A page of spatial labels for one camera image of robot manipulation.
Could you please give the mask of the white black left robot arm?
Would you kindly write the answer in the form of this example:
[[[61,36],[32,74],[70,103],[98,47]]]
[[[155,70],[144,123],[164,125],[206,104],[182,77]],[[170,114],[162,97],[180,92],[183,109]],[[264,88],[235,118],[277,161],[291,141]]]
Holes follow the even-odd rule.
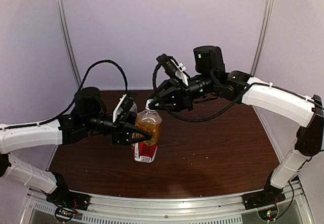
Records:
[[[86,87],[75,93],[70,114],[25,125],[1,124],[1,176],[43,191],[50,199],[67,206],[73,201],[64,177],[34,167],[12,151],[43,145],[70,145],[97,132],[112,137],[115,145],[131,145],[151,139],[151,134],[135,125],[137,114],[131,110],[136,94],[122,96],[112,114],[107,113],[100,90]]]

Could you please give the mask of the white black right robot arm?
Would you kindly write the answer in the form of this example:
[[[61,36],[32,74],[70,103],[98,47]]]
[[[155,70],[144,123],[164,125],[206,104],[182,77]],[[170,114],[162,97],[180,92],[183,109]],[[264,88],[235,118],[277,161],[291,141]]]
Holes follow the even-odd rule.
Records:
[[[302,96],[241,71],[228,73],[222,51],[217,46],[196,47],[193,53],[197,72],[194,77],[190,77],[185,67],[172,56],[158,56],[157,68],[163,68],[169,79],[153,84],[154,93],[148,99],[148,107],[165,110],[179,118],[182,110],[192,110],[194,103],[213,95],[228,100],[230,105],[256,106],[298,123],[295,144],[269,175],[264,189],[245,196],[246,201],[257,199],[263,204],[271,204],[304,163],[321,151],[323,106],[320,96]]]

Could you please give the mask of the amber tea bottle red label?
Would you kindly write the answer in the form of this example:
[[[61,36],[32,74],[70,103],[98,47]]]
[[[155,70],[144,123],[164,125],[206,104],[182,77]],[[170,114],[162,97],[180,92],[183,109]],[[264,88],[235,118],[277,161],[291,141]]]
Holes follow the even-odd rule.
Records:
[[[132,144],[134,160],[142,163],[152,163],[155,160],[160,135],[162,118],[158,112],[149,108],[153,99],[146,101],[145,109],[137,114],[135,126],[142,133],[134,133],[133,138],[139,142]]]

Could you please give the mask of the clear plastic water bottle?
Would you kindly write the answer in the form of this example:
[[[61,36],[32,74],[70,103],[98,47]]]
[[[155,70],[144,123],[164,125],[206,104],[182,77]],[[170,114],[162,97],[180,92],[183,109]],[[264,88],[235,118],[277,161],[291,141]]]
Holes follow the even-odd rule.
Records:
[[[137,109],[137,104],[135,102],[133,102],[131,108],[130,108],[130,112],[133,112],[133,113],[138,113],[138,109]]]

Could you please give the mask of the white tea bottle cap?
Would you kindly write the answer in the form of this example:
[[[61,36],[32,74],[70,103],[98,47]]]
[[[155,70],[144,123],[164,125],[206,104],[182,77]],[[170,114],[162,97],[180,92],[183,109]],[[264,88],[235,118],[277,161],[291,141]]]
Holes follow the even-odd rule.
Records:
[[[153,99],[148,99],[148,100],[146,100],[146,104],[145,104],[145,109],[146,110],[150,110],[150,108],[149,108],[149,105],[150,105],[150,103],[153,101]]]

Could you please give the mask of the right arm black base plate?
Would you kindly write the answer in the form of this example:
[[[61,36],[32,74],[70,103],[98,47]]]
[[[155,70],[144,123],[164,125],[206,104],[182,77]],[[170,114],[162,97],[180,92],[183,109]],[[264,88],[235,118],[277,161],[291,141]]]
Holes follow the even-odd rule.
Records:
[[[284,201],[286,199],[282,190],[279,191],[256,191],[242,195],[242,201],[245,206],[245,210],[261,208],[268,205],[274,205],[277,202]]]

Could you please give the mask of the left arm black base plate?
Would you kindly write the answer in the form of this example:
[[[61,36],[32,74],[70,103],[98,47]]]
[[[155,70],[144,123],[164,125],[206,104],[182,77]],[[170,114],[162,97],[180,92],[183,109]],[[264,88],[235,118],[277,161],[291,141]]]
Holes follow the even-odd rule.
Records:
[[[90,201],[90,195],[88,194],[82,194],[70,190],[55,190],[51,194],[44,192],[44,195],[48,202],[51,202],[58,207],[64,207],[73,211],[88,210]]]

